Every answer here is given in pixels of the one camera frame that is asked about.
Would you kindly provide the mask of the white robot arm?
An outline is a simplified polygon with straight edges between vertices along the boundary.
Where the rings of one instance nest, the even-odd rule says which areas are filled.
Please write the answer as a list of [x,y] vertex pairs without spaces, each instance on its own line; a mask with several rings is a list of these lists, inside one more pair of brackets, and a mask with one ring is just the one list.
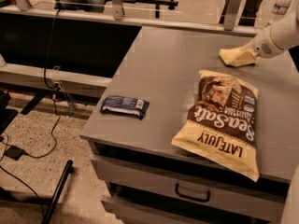
[[[299,45],[299,7],[279,21],[266,26],[249,43],[235,49],[220,49],[225,65],[239,67],[273,58]],[[299,224],[299,166],[288,190],[280,224]]]

